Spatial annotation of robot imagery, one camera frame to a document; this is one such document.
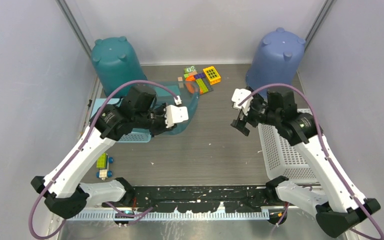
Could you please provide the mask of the light blue basket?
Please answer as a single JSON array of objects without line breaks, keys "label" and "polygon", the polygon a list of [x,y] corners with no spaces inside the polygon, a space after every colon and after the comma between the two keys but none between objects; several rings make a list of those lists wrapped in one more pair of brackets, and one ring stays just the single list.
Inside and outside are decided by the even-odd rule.
[{"label": "light blue basket", "polygon": [[[104,103],[105,98],[97,98],[94,101],[93,107],[90,113],[90,121],[92,117]],[[118,143],[148,143],[151,140],[151,134],[145,129],[133,129],[131,133],[123,135]]]}]

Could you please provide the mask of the teal bottom basket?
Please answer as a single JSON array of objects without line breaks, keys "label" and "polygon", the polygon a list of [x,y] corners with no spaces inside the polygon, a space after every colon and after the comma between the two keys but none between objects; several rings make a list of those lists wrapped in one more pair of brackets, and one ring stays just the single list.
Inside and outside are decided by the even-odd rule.
[{"label": "teal bottom basket", "polygon": [[[177,96],[180,96],[182,100],[182,104],[187,107],[189,120],[186,122],[178,123],[177,128],[175,128],[173,131],[163,133],[163,135],[178,135],[183,131],[185,131],[188,125],[191,123],[194,117],[194,114],[198,108],[200,93],[197,92],[197,93],[191,94],[187,90],[185,83],[183,83],[184,88],[179,88],[178,81],[159,81],[158,84],[165,86],[166,88],[171,90],[173,93],[175,93]],[[159,107],[164,103],[166,103],[167,105],[174,105],[175,103],[174,98],[168,91],[155,85],[148,84],[148,86],[153,88],[156,92],[157,107]]]}]

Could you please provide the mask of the white plastic basket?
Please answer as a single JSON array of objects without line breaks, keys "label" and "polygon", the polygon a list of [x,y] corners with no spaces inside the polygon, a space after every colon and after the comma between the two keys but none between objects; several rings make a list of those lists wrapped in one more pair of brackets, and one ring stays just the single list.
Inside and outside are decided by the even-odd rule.
[{"label": "white plastic basket", "polygon": [[257,126],[267,177],[273,180],[284,176],[296,184],[318,184],[306,160],[278,134],[274,126]]}]

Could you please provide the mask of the teal plastic bucket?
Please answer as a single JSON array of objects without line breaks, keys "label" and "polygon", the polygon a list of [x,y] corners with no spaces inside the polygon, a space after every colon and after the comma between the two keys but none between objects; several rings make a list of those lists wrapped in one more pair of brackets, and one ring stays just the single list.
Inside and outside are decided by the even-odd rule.
[{"label": "teal plastic bucket", "polygon": [[148,79],[126,36],[95,40],[91,62],[107,97],[127,82]]}]

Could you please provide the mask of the blue plastic bucket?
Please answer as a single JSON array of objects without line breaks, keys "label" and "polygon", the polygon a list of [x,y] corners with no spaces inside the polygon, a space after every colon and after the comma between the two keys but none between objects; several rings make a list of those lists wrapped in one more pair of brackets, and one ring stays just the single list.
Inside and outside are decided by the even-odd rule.
[{"label": "blue plastic bucket", "polygon": [[269,84],[291,85],[304,57],[306,40],[278,27],[259,42],[251,66],[245,75],[251,90]]}]

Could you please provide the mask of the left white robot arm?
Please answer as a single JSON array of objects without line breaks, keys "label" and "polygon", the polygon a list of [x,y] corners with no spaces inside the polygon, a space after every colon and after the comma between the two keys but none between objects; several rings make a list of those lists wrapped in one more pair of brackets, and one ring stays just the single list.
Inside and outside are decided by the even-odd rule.
[{"label": "left white robot arm", "polygon": [[85,207],[105,202],[128,207],[133,202],[134,189],[123,177],[98,183],[81,180],[101,155],[133,129],[148,130],[156,136],[188,121],[188,109],[180,96],[174,98],[174,104],[160,106],[156,105],[156,99],[152,87],[137,84],[120,103],[103,104],[62,162],[46,176],[32,179],[32,187],[52,213],[70,219]]}]

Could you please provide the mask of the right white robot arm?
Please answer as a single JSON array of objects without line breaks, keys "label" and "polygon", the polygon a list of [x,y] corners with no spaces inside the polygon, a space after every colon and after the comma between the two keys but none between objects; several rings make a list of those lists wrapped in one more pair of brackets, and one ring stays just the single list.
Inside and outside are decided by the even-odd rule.
[{"label": "right white robot arm", "polygon": [[265,185],[264,196],[271,205],[281,202],[295,205],[312,215],[319,227],[336,238],[364,220],[372,220],[381,209],[375,198],[366,197],[345,173],[333,152],[313,110],[301,112],[295,102],[298,90],[283,83],[265,85],[267,97],[259,90],[237,88],[231,97],[239,111],[232,126],[245,136],[248,125],[272,126],[306,161],[324,190],[317,194],[298,186],[286,176],[278,176]]}]

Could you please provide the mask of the beige toy block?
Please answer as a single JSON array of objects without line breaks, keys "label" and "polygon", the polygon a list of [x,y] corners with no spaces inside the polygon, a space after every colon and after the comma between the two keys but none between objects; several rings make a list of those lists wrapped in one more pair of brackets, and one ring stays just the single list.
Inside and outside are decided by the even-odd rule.
[{"label": "beige toy block", "polygon": [[184,81],[183,81],[183,78],[180,76],[177,78],[177,81],[178,81],[178,86],[180,89],[184,88]]}]

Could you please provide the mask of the orange horseshoe toy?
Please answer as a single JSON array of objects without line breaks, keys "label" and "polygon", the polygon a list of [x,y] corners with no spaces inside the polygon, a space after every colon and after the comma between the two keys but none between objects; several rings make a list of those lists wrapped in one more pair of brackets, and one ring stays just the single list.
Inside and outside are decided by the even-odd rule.
[{"label": "orange horseshoe toy", "polygon": [[194,75],[185,78],[185,86],[192,95],[200,91]]}]

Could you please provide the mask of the yellow grid toy block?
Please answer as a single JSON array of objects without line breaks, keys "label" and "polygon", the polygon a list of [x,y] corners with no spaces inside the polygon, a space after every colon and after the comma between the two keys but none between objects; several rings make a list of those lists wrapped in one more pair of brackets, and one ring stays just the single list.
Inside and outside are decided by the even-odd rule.
[{"label": "yellow grid toy block", "polygon": [[209,66],[203,69],[205,77],[209,81],[210,85],[220,83],[222,78],[214,66]]}]

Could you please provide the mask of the lime green building brick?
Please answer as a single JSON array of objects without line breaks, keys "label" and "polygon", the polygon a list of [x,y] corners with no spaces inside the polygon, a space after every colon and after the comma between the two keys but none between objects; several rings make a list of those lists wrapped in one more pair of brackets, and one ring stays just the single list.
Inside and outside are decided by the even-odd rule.
[{"label": "lime green building brick", "polygon": [[208,87],[206,86],[205,82],[203,81],[202,78],[198,78],[195,80],[195,82],[198,84],[199,89],[200,89],[200,94],[205,94],[209,91]]}]

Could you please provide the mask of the green patterned toy tile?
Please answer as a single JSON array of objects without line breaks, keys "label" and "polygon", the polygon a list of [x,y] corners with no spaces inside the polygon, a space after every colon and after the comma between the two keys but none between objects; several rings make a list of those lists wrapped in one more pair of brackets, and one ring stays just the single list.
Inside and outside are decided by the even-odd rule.
[{"label": "green patterned toy tile", "polygon": [[189,66],[189,67],[185,67],[183,69],[183,71],[184,71],[184,74],[189,74],[189,73],[195,72],[196,71],[196,67],[194,65]]}]

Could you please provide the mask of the toy train blocks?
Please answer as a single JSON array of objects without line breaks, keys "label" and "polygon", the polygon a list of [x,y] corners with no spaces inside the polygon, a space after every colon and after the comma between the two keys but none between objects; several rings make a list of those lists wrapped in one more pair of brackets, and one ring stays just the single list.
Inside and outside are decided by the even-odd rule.
[{"label": "toy train blocks", "polygon": [[110,170],[110,165],[114,162],[114,158],[110,157],[107,153],[103,153],[96,160],[96,168],[98,172],[96,173],[96,177],[101,180],[106,180],[113,176],[113,172]]}]

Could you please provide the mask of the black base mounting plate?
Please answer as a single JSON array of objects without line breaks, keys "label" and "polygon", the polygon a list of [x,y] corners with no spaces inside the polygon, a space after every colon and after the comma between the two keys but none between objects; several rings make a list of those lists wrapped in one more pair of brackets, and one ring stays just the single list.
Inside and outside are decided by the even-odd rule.
[{"label": "black base mounting plate", "polygon": [[137,211],[214,213],[224,207],[227,213],[256,213],[261,207],[284,207],[285,202],[269,200],[265,187],[258,185],[134,186],[126,200],[111,203],[117,208]]}]

